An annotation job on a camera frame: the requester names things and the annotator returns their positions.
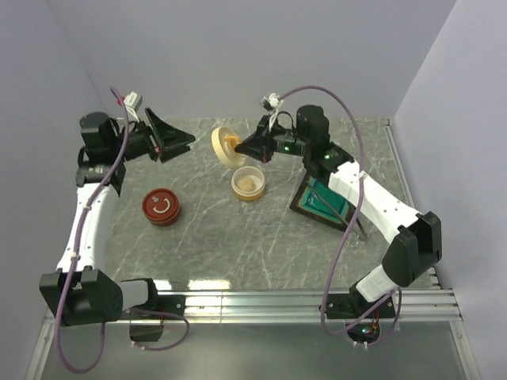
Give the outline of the red round lid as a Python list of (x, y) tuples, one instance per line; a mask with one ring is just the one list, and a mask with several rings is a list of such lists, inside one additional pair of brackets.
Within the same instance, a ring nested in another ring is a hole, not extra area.
[(142, 202), (144, 208), (151, 209), (158, 214), (167, 212), (172, 207), (180, 207), (176, 194), (168, 188), (156, 188), (147, 193)]

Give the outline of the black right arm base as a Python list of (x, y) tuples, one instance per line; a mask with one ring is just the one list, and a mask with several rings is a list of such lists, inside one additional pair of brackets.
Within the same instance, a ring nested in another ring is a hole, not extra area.
[[(333, 293), (326, 300), (326, 318), (330, 320), (355, 320), (374, 306), (374, 302), (365, 301), (360, 295)], [(375, 309), (380, 318), (394, 318), (395, 306), (392, 296), (386, 298)]]

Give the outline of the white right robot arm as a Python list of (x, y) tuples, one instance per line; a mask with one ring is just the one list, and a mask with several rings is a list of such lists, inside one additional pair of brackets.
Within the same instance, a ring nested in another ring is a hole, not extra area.
[(346, 296), (345, 316), (365, 317), (384, 295), (408, 287), (441, 260), (441, 221), (431, 211), (423, 214), (404, 204), (366, 174), (350, 153), (332, 142), (329, 129), (322, 107), (305, 105), (290, 129), (263, 116), (256, 131), (234, 150), (262, 163), (275, 153), (300, 156), (311, 177), (344, 197), (383, 235), (389, 246), (381, 264)]

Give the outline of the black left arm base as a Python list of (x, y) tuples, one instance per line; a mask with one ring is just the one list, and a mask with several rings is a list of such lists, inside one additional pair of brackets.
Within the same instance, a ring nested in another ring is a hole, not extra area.
[(124, 311), (122, 318), (129, 321), (130, 340), (139, 345), (160, 343), (162, 334), (169, 332), (171, 322), (182, 324), (185, 331), (185, 301), (185, 296), (180, 294), (158, 295), (154, 301)]

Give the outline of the steel serving tongs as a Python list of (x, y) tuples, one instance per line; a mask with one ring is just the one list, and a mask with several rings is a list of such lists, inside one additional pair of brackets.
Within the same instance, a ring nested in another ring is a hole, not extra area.
[(322, 203), (324, 203), (346, 226), (351, 226), (353, 230), (358, 235), (359, 239), (361, 241), (366, 241), (368, 239), (368, 235), (366, 234), (365, 229), (363, 228), (362, 224), (360, 223), (360, 220), (357, 219), (355, 222), (353, 222), (354, 225), (357, 225), (357, 228), (354, 229), (352, 226), (352, 220), (347, 220), (345, 217), (343, 217), (338, 211), (336, 211), (328, 202), (326, 202), (317, 192), (312, 192), (312, 194)]

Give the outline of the cream round lid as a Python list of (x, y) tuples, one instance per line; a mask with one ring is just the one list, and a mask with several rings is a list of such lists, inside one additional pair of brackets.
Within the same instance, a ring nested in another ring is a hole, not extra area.
[(217, 127), (212, 132), (212, 147), (216, 157), (228, 169), (238, 169), (246, 162), (246, 156), (235, 151), (242, 140), (229, 128)]

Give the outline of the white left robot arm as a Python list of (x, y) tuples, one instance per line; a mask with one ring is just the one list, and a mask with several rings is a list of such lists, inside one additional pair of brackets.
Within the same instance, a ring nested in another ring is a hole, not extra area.
[(40, 278), (40, 293), (62, 326), (117, 321), (133, 309), (151, 318), (167, 308), (151, 278), (121, 283), (104, 270), (109, 225), (126, 175), (125, 163), (146, 155), (165, 163), (190, 150), (194, 135), (177, 129), (146, 108), (146, 121), (127, 131), (104, 112), (79, 121), (83, 146), (75, 176), (77, 206), (71, 234), (53, 273)]

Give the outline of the cream round container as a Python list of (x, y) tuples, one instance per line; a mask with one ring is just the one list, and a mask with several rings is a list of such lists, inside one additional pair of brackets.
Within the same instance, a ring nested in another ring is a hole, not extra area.
[[(250, 176), (256, 182), (256, 189), (253, 192), (242, 192), (238, 190), (236, 183), (239, 178)], [(243, 166), (234, 171), (231, 178), (231, 187), (234, 194), (241, 200), (254, 201), (260, 198), (265, 190), (265, 176), (258, 168), (253, 166)]]

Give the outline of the teal square ceramic plate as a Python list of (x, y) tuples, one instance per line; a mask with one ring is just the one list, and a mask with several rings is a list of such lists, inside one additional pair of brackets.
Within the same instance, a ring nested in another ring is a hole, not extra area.
[(354, 207), (308, 173), (303, 177), (289, 208), (311, 220), (344, 232)]

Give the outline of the brown steel-lined container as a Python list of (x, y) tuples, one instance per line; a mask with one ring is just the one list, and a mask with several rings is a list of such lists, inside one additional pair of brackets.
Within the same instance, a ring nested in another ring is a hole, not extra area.
[(181, 216), (181, 207), (172, 207), (163, 214), (144, 208), (144, 216), (154, 226), (166, 227), (173, 225)]

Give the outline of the beige steamed bun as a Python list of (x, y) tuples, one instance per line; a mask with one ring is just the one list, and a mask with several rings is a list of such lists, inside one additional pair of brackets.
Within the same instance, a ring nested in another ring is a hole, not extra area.
[(253, 192), (256, 189), (256, 182), (252, 177), (245, 176), (238, 179), (236, 186), (242, 192)]

